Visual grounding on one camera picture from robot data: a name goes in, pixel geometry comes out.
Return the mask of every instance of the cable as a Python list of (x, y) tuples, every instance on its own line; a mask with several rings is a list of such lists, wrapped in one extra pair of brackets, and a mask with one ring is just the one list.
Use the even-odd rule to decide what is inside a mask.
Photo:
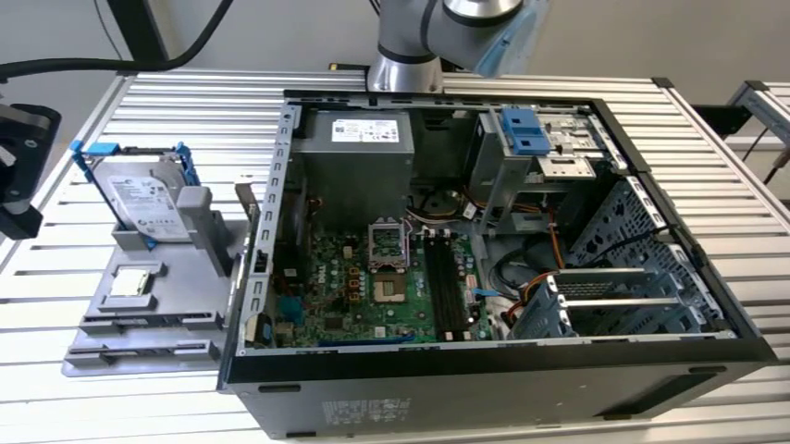
[(742, 162), (746, 162), (746, 159), (748, 158), (748, 155), (751, 154), (751, 150), (754, 149), (756, 144), (760, 142), (760, 139), (763, 138), (766, 133), (767, 133), (767, 128), (763, 129), (763, 132), (760, 132), (760, 135), (756, 136), (756, 139), (754, 139), (754, 142), (751, 143), (751, 146), (746, 150), (746, 154), (743, 154), (743, 158), (740, 159)]
[(379, 5), (379, 3), (375, 0), (368, 0), (369, 3), (369, 7), (372, 7), (372, 10), (375, 11), (375, 15), (380, 16), (381, 15), (381, 5)]
[[(467, 190), (467, 187), (461, 188), (461, 194), (467, 197), (468, 201), (471, 202), (471, 204), (473, 206), (477, 207), (479, 210), (484, 210), (485, 206), (487, 206), (487, 202), (477, 202), (471, 198), (469, 195), (469, 190)], [(513, 204), (513, 208), (516, 208), (517, 210), (525, 212), (525, 213), (539, 213), (540, 209), (535, 206), (529, 206), (529, 205), (524, 205), (521, 203), (515, 203)]]
[(104, 30), (104, 35), (106, 36), (106, 40), (109, 41), (109, 44), (112, 45), (114, 55), (118, 57), (118, 60), (124, 60), (124, 58), (121, 57), (121, 52), (118, 51), (118, 47), (114, 45), (114, 41), (112, 40), (112, 36), (109, 35), (109, 31), (106, 30), (104, 16), (101, 15), (101, 9), (98, 8), (98, 0), (93, 0), (93, 8), (96, 9), (96, 15), (98, 16), (98, 23), (101, 24), (101, 29)]
[(559, 240), (556, 239), (556, 231), (554, 231), (554, 211), (548, 210), (548, 234), (551, 237), (551, 249), (554, 250), (554, 260), (556, 266), (562, 269), (566, 267), (566, 261), (563, 261), (563, 254), (559, 250)]
[(770, 168), (770, 172), (767, 173), (767, 176), (764, 177), (764, 180), (763, 180), (764, 185), (767, 185), (767, 182), (770, 182), (770, 180), (774, 179), (774, 176), (776, 175), (776, 171), (779, 171), (779, 169), (775, 166), (772, 168)]
[(648, 238), (650, 236), (652, 236), (654, 234), (658, 234), (663, 231), (663, 228), (656, 228), (656, 229), (651, 229), (648, 231), (646, 231), (642, 234), (636, 234), (635, 236), (631, 236), (628, 239), (623, 239), (622, 241), (611, 244), (608, 246), (608, 248), (606, 248), (606, 250), (603, 250), (598, 256), (595, 256), (595, 258), (592, 258), (591, 261), (587, 261), (584, 264), (579, 265), (578, 268), (591, 268), (594, 267), (594, 265), (596, 264), (596, 262), (599, 261), (599, 259), (612, 250), (616, 250), (619, 247), (624, 247), (626, 245), (628, 245), (630, 243), (642, 241), (643, 239)]
[(44, 58), (40, 60), (26, 60), (24, 62), (10, 62), (0, 65), (0, 80), (58, 71), (152, 72), (180, 68), (187, 65), (203, 50), (232, 4), (233, 0), (221, 0), (192, 46), (184, 54), (171, 60), (165, 60), (164, 62), (108, 60), (104, 58)]
[(548, 271), (540, 275), (537, 275), (531, 281), (529, 283), (524, 286), (523, 288), (523, 292), (520, 293), (520, 301), (517, 301), (516, 303), (513, 303), (513, 305), (507, 309), (507, 313), (504, 314), (504, 318), (508, 321), (513, 321), (513, 314), (516, 313), (516, 310), (520, 307), (524, 307), (528, 301), (528, 298), (531, 297), (529, 295), (529, 290), (532, 289), (532, 287), (540, 283), (540, 281), (543, 281), (543, 279), (545, 279), (548, 276), (555, 275), (556, 271)]

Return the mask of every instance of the black cable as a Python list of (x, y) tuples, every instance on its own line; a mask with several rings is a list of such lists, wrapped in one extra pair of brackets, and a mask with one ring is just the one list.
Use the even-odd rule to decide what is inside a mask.
[(104, 58), (44, 58), (40, 60), (26, 60), (25, 62), (10, 62), (0, 65), (0, 80), (58, 71), (152, 72), (180, 68), (187, 65), (203, 50), (232, 4), (233, 0), (220, 1), (220, 5), (192, 46), (184, 54), (171, 60), (165, 60), (164, 62), (108, 60)]
[(104, 30), (104, 35), (106, 36), (106, 40), (112, 45), (112, 50), (114, 51), (114, 55), (118, 57), (118, 60), (124, 60), (121, 57), (121, 52), (118, 51), (118, 47), (114, 45), (114, 41), (112, 40), (112, 36), (109, 35), (109, 31), (106, 30), (106, 24), (104, 22), (104, 16), (101, 15), (101, 9), (98, 8), (98, 0), (93, 0), (93, 8), (96, 9), (96, 15), (98, 16), (98, 23), (101, 24), (101, 29)]
[(767, 133), (767, 128), (763, 129), (763, 132), (760, 132), (760, 135), (756, 136), (756, 139), (754, 139), (754, 143), (751, 144), (751, 146), (746, 150), (746, 154), (743, 154), (743, 158), (740, 159), (743, 162), (746, 162), (746, 159), (748, 158), (748, 155), (751, 154), (751, 150), (754, 149), (756, 144), (760, 142), (760, 139), (763, 138), (766, 133)]
[(614, 244), (611, 244), (608, 246), (608, 248), (606, 250), (603, 250), (598, 256), (595, 256), (592, 258), (591, 261), (587, 261), (584, 264), (579, 265), (576, 268), (591, 268), (596, 265), (596, 262), (599, 261), (599, 259), (612, 250), (616, 250), (620, 247), (624, 247), (626, 245), (642, 241), (643, 239), (647, 239), (650, 236), (652, 236), (654, 234), (660, 233), (664, 230), (664, 228), (656, 228), (656, 229), (651, 229), (650, 231), (646, 231), (642, 234), (636, 234), (635, 236), (631, 236), (628, 239), (623, 239), (619, 242), (615, 242)]
[(372, 10), (375, 11), (375, 15), (380, 16), (381, 15), (381, 6), (376, 3), (375, 0), (368, 0), (369, 3), (369, 7), (372, 7)]
[(764, 177), (764, 180), (763, 180), (764, 185), (767, 185), (767, 182), (770, 182), (770, 180), (774, 179), (774, 176), (776, 175), (776, 171), (779, 171), (779, 169), (776, 167), (770, 168), (770, 173), (767, 173), (767, 176)]
[(493, 267), (488, 268), (488, 273), (487, 273), (488, 284), (491, 285), (493, 290), (499, 293), (499, 295), (504, 299), (508, 299), (511, 301), (519, 301), (519, 296), (516, 296), (515, 294), (511, 294), (508, 291), (501, 291), (501, 289), (497, 287), (496, 280), (491, 278), (492, 271), (493, 271)]
[(415, 215), (417, 215), (423, 219), (428, 219), (428, 220), (432, 220), (432, 221), (433, 220), (435, 221), (441, 221), (441, 220), (467, 220), (464, 217), (456, 216), (456, 215), (449, 215), (449, 216), (437, 216), (437, 215), (433, 215), (433, 214), (428, 213), (427, 211), (423, 211), (419, 208), (415, 208), (413, 206), (407, 206), (405, 207), (405, 211), (413, 213)]

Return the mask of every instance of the blue tab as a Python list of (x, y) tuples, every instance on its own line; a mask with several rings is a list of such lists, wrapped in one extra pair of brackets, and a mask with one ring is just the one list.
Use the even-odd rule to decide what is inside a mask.
[(93, 142), (84, 151), (88, 155), (113, 155), (121, 149), (121, 145), (114, 142)]
[(535, 111), (521, 108), (504, 108), (501, 110), (501, 129), (513, 143), (513, 154), (545, 155), (551, 151), (551, 144)]
[(483, 297), (489, 297), (489, 296), (499, 296), (499, 292), (495, 290), (483, 290), (483, 289), (471, 289), (471, 294), (473, 294), (475, 296), (483, 296)]
[(82, 145), (85, 143), (82, 143), (82, 141), (72, 141), (72, 143), (69, 143), (69, 150), (72, 150), (74, 153), (78, 153), (78, 150), (82, 149)]
[(200, 179), (197, 178), (197, 171), (195, 171), (192, 152), (188, 146), (183, 142), (179, 142), (172, 150), (181, 157), (181, 166), (184, 167), (184, 179), (187, 180), (187, 185), (199, 187)]

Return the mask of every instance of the metal rail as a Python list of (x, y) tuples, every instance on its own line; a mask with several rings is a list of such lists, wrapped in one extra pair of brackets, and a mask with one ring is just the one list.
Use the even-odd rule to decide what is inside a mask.
[[(676, 92), (640, 79), (481, 80), (451, 74), (444, 84), (448, 93), (606, 100), (718, 273), (774, 351), (790, 361), (787, 213)], [(774, 92), (776, 88), (790, 101), (790, 84)], [(248, 173), (252, 190), (265, 188), (283, 89), (363, 91), (364, 78), (359, 72), (180, 70), (120, 79), (80, 138), (160, 147), (189, 142), (215, 209), (225, 218), (244, 218), (233, 181)], [(36, 199), (44, 214), (40, 236), (0, 247), (0, 302), (6, 302), (0, 304), (0, 443), (113, 442), (120, 437), (129, 437), (124, 444), (180, 438), (265, 441), (239, 400), (215, 393), (215, 372), (84, 379), (60, 375), (60, 360), (112, 252), (112, 217), (66, 160)], [(513, 438), (563, 444), (788, 439), (790, 365), (746, 376), (651, 422), (455, 430), (359, 441)]]

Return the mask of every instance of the blue clip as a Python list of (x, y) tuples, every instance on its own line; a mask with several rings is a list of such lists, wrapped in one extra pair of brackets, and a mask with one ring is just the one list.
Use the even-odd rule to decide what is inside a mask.
[(88, 183), (94, 183), (93, 172), (85, 163), (85, 157), (82, 157), (82, 141), (73, 141), (69, 143), (69, 150), (72, 150), (72, 161), (73, 164), (78, 167), (80, 171), (85, 175), (85, 180)]
[(197, 178), (197, 171), (195, 171), (195, 163), (192, 162), (192, 153), (188, 146), (183, 142), (179, 142), (172, 150), (181, 158), (181, 166), (184, 167), (184, 179), (187, 180), (187, 185), (199, 187), (200, 179)]
[(551, 151), (551, 144), (535, 111), (521, 108), (504, 108), (501, 110), (501, 128), (513, 142), (513, 154), (545, 155)]
[(121, 145), (116, 142), (93, 142), (82, 153), (86, 155), (114, 155), (120, 149)]
[(471, 294), (475, 296), (480, 296), (483, 298), (488, 298), (491, 296), (499, 296), (499, 292), (495, 290), (483, 290), (483, 289), (471, 289)]

